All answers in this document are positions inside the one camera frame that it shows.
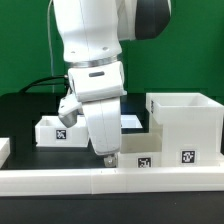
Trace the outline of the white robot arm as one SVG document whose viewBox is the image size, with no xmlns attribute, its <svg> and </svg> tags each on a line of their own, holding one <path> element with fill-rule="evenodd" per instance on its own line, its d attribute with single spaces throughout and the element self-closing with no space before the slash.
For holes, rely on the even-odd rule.
<svg viewBox="0 0 224 224">
<path fill-rule="evenodd" d="M 58 116 L 66 127 L 84 113 L 95 153 L 107 167 L 121 149 L 122 40 L 153 39 L 171 19 L 171 0 L 53 0 L 64 61 L 67 95 Z"/>
</svg>

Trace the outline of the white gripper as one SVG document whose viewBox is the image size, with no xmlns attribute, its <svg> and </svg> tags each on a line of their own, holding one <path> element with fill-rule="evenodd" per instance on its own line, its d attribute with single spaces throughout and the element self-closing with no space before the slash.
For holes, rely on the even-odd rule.
<svg viewBox="0 0 224 224">
<path fill-rule="evenodd" d="M 59 119 L 66 127 L 72 127 L 77 123 L 77 113 L 81 109 L 95 153 L 108 155 L 104 165 L 116 167 L 117 155 L 114 153 L 121 147 L 120 97 L 125 94 L 122 63 L 70 68 L 68 78 L 70 91 L 60 101 Z"/>
</svg>

